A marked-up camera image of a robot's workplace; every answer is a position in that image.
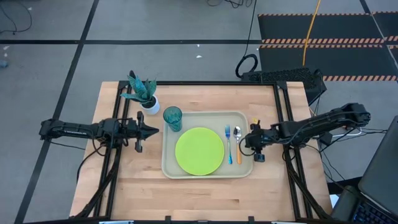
beige tray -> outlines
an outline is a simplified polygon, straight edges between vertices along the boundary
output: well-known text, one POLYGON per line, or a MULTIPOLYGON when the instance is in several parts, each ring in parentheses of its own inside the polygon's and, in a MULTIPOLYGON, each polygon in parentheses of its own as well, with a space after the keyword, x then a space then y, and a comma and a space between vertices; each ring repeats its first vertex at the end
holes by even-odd
MULTIPOLYGON (((253 158, 241 155, 242 164, 236 162, 236 139, 233 137, 233 129, 239 126, 242 129, 242 137, 248 133, 248 120, 245 115, 238 111, 216 111, 216 112, 184 112, 182 115, 182 129, 173 132, 167 123, 164 124, 162 171, 171 179, 204 179, 204 178, 240 178, 249 175, 253 169, 253 158), (228 143, 225 137, 225 125, 231 126, 231 154, 233 164, 228 164, 228 143), (209 175, 195 176, 186 173, 177 163, 175 158, 175 145, 180 136, 191 128, 208 128, 213 130, 221 138, 224 144, 224 160, 220 167, 209 175)), ((250 149, 244 146, 242 150, 249 154, 250 149)))

spoon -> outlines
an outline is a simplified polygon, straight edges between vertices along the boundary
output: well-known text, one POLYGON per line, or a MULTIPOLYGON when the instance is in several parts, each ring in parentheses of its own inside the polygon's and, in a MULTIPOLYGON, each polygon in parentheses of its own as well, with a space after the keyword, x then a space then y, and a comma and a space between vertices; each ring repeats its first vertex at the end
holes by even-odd
POLYGON ((236 138, 236 160, 238 164, 242 163, 241 152, 239 151, 239 138, 242 137, 242 131, 240 127, 234 128, 234 137, 236 138))

plastic cup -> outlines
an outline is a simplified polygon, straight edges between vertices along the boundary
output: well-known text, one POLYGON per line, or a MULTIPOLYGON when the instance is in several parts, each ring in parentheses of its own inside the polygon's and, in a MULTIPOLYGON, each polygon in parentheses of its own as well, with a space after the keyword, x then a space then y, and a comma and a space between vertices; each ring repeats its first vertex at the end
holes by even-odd
POLYGON ((181 131, 182 129, 182 111, 176 106, 170 106, 163 112, 163 119, 169 125, 172 131, 181 131))

orange striped tape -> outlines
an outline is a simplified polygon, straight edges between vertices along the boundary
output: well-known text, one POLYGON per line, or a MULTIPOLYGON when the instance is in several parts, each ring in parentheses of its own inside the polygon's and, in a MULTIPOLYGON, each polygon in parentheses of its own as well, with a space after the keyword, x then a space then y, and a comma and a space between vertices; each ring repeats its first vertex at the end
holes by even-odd
POLYGON ((398 11, 377 11, 377 12, 372 12, 372 14, 377 14, 377 13, 398 13, 398 11))
POLYGON ((397 36, 389 36, 387 37, 388 41, 398 41, 398 35, 397 36))
MULTIPOLYGON (((312 16, 312 13, 267 13, 267 14, 258 14, 258 17, 261 16, 312 16)), ((360 15, 369 15, 369 13, 318 13, 317 16, 360 16, 360 15)))
MULTIPOLYGON (((303 48, 303 44, 267 44, 267 45, 261 45, 261 49, 265 48, 303 48)), ((309 44, 307 45, 307 48, 365 48, 365 47, 382 47, 382 45, 379 44, 331 44, 331 45, 325 45, 325 44, 309 44)))
MULTIPOLYGON (((305 39, 265 39, 263 44, 305 44, 305 39)), ((308 39, 308 44, 382 44, 383 38, 308 39)))
POLYGON ((323 76, 323 81, 396 81, 395 75, 327 75, 323 76))

wood grain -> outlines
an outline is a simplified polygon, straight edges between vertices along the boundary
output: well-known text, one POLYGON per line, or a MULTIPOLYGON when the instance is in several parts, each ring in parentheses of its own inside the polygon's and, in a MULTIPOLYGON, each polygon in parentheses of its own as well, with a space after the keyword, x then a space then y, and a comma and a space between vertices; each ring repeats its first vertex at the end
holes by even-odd
MULTIPOLYGON (((111 117, 117 82, 104 82, 99 93, 93 122, 111 117)), ((310 117, 302 83, 288 83, 295 120, 310 117)), ((158 86, 156 96, 160 111, 145 116, 145 123, 160 129, 160 133, 143 142, 143 153, 134 150, 134 141, 122 151, 112 219, 164 220, 293 220, 292 201, 287 181, 282 146, 266 147, 266 162, 256 162, 252 173, 242 179, 172 180, 162 173, 162 113, 168 106, 183 111, 237 110, 252 123, 261 120, 263 128, 277 123, 272 87, 268 86, 158 86)), ((140 106, 132 102, 129 117, 137 116, 140 106)), ((89 142, 85 156, 93 151, 89 142)), ((318 203, 331 212, 331 203, 323 166, 318 152, 301 149, 309 191, 318 203)), ((77 214, 98 187, 103 158, 89 158, 81 169, 70 214, 77 214)), ((302 196, 300 212, 304 217, 302 196)), ((104 214, 105 193, 101 213, 104 214)))

